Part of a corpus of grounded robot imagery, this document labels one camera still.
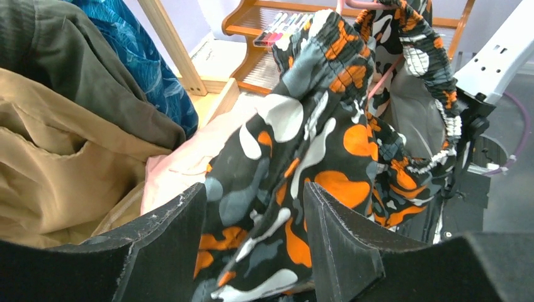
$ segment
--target clothing pile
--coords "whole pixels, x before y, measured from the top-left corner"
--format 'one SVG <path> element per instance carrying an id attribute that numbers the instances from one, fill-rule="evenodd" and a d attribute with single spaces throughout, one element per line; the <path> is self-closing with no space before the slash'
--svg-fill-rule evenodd
<path id="1" fill-rule="evenodd" d="M 385 228 L 448 184 L 461 120 L 430 0 L 378 0 L 398 8 L 354 24 L 316 12 L 273 47 L 271 93 L 196 132 L 191 102 L 124 4 L 68 2 L 0 0 L 5 240 L 79 243 L 202 182 L 192 302 L 301 301 L 314 287 L 306 182 Z"/>
<path id="2" fill-rule="evenodd" d="M 0 238 L 35 247 L 139 216 L 147 159 L 198 124 L 121 0 L 70 2 L 0 1 Z"/>

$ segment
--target marker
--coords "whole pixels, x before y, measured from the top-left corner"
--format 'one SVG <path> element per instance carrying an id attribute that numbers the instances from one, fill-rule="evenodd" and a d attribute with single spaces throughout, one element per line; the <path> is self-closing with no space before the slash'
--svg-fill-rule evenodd
<path id="1" fill-rule="evenodd" d="M 302 14 L 298 14 L 298 16 L 295 18 L 293 23 L 289 26 L 287 31 L 283 33 L 283 36 L 280 39 L 286 39 L 289 38 L 290 35 L 295 33 L 295 30 L 297 29 L 298 24 L 302 21 Z"/>
<path id="2" fill-rule="evenodd" d="M 256 38 L 256 41 L 258 42 L 258 44 L 261 44 L 261 42 L 265 39 L 265 36 L 270 34 L 273 30 L 276 29 L 276 27 L 278 27 L 278 25 L 280 25 L 280 23 L 285 19 L 287 18 L 287 14 L 285 13 L 282 13 L 282 12 L 279 12 L 278 14 L 276 14 L 275 16 L 275 19 L 273 20 L 273 22 L 271 22 L 271 24 L 269 24 L 269 26 L 267 26 L 267 28 L 261 33 L 261 35 L 259 37 Z"/>
<path id="3" fill-rule="evenodd" d="M 298 28 L 298 30 L 302 30 L 302 28 L 304 28 L 304 26 L 306 25 L 306 23 L 308 23 L 308 21 L 310 21 L 313 17 L 314 17 L 314 14 L 309 14 L 308 17 L 306 18 L 306 21 L 304 21 L 304 23 L 302 23 L 302 24 L 300 25 L 300 27 Z"/>
<path id="4" fill-rule="evenodd" d="M 283 22 L 287 19 L 288 14 L 284 13 L 282 17 L 273 25 L 272 29 L 263 37 L 263 40 L 261 41 L 261 44 L 263 46 L 267 46 L 269 44 L 269 41 L 273 38 L 273 36 L 276 36 L 276 31 L 283 26 Z"/>
<path id="5" fill-rule="evenodd" d="M 287 30 L 287 33 L 284 33 L 282 39 L 289 39 L 289 37 L 292 34 L 296 33 L 297 31 L 301 29 L 301 27 L 304 26 L 304 22 L 306 22 L 306 20 L 308 20 L 308 15 L 301 14 L 301 16 L 299 16 L 299 18 L 295 20 L 293 25 L 289 27 L 289 29 Z"/>
<path id="6" fill-rule="evenodd" d="M 293 22 L 295 22 L 295 18 L 298 16 L 298 14 L 293 14 L 291 16 L 291 18 L 289 18 L 289 20 L 285 23 L 282 23 L 282 25 L 280 25 L 280 27 L 278 27 L 280 30 L 276 31 L 276 36 L 273 36 L 271 38 L 271 41 L 272 42 L 276 42 L 278 40 L 280 40 L 280 38 L 283 36 L 283 34 L 288 30 L 289 26 L 291 24 L 293 24 Z"/>

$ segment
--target gray fabric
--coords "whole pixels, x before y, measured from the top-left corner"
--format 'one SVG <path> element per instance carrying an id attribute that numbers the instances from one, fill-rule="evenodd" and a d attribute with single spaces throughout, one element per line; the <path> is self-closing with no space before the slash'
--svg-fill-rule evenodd
<path id="1" fill-rule="evenodd" d="M 445 141 L 445 124 L 423 81 L 401 67 L 391 83 L 390 97 L 384 120 L 406 137 L 409 155 L 425 159 L 438 153 Z"/>
<path id="2" fill-rule="evenodd" d="M 0 0 L 0 41 L 0 68 L 44 84 L 146 142 L 174 149 L 185 141 L 182 127 L 147 102 L 77 6 Z"/>

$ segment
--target marker pen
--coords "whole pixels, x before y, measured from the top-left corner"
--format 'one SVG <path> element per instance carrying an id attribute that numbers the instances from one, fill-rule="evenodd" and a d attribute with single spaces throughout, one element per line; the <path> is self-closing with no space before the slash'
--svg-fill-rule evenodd
<path id="1" fill-rule="evenodd" d="M 266 37 L 270 35 L 279 25 L 287 18 L 287 13 L 279 12 L 276 14 L 275 19 L 267 28 L 261 33 L 259 37 L 256 38 L 258 44 L 262 45 L 266 40 Z"/>
<path id="2" fill-rule="evenodd" d="M 270 42 L 276 42 L 278 40 L 280 40 L 280 38 L 283 36 L 283 34 L 288 30 L 289 26 L 295 21 L 295 18 L 298 16 L 297 13 L 291 15 L 291 18 L 289 18 L 289 20 L 287 22 L 284 22 L 282 23 L 275 33 L 276 33 L 276 36 L 273 36 L 270 38 Z"/>
<path id="3" fill-rule="evenodd" d="M 299 14 L 298 18 L 295 19 L 295 22 L 291 26 L 289 26 L 289 29 L 286 33 L 283 34 L 281 39 L 288 39 L 292 34 L 296 33 L 297 30 L 303 26 L 302 23 L 307 20 L 306 14 Z"/>
<path id="4" fill-rule="evenodd" d="M 301 30 L 302 28 L 304 28 L 306 23 L 308 23 L 308 21 L 310 21 L 313 17 L 314 17 L 314 14 L 309 14 L 308 17 L 306 17 L 306 21 L 304 21 L 304 23 L 302 23 L 297 30 Z"/>

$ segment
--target wooden shelf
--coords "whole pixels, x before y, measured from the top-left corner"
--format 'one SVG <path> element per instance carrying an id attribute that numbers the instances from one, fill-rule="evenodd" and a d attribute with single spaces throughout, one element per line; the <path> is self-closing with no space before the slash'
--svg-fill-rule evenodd
<path id="1" fill-rule="evenodd" d="M 443 35 L 450 60 L 456 53 L 474 2 L 475 0 L 467 0 L 460 19 L 433 19 L 434 28 Z M 242 35 L 247 42 L 245 59 L 232 74 L 239 87 L 256 93 L 267 94 L 278 82 L 278 71 L 269 49 L 255 47 L 252 42 L 261 34 L 263 28 L 271 23 L 279 11 L 314 13 L 322 9 L 334 8 L 265 0 L 242 0 L 240 5 L 222 23 L 222 31 L 226 35 Z M 347 21 L 354 21 L 359 13 L 360 10 L 357 9 L 344 9 L 343 16 Z"/>

